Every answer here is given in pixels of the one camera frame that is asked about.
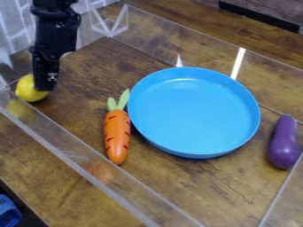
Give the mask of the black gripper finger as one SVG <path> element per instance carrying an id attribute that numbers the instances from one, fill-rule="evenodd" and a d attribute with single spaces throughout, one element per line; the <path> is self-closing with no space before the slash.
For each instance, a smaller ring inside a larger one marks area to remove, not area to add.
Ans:
<path id="1" fill-rule="evenodd" d="M 40 59 L 36 70 L 36 89 L 39 91 L 53 91 L 57 86 L 59 61 Z"/>
<path id="2" fill-rule="evenodd" d="M 32 52 L 32 71 L 35 79 L 35 88 L 40 90 L 40 57 L 36 52 Z"/>

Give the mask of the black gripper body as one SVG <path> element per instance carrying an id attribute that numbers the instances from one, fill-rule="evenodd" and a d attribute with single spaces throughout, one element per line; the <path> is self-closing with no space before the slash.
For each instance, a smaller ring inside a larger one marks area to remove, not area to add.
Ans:
<path id="1" fill-rule="evenodd" d="M 35 50 L 47 61 L 76 50 L 80 14 L 71 7 L 79 0 L 33 0 L 36 16 Z"/>

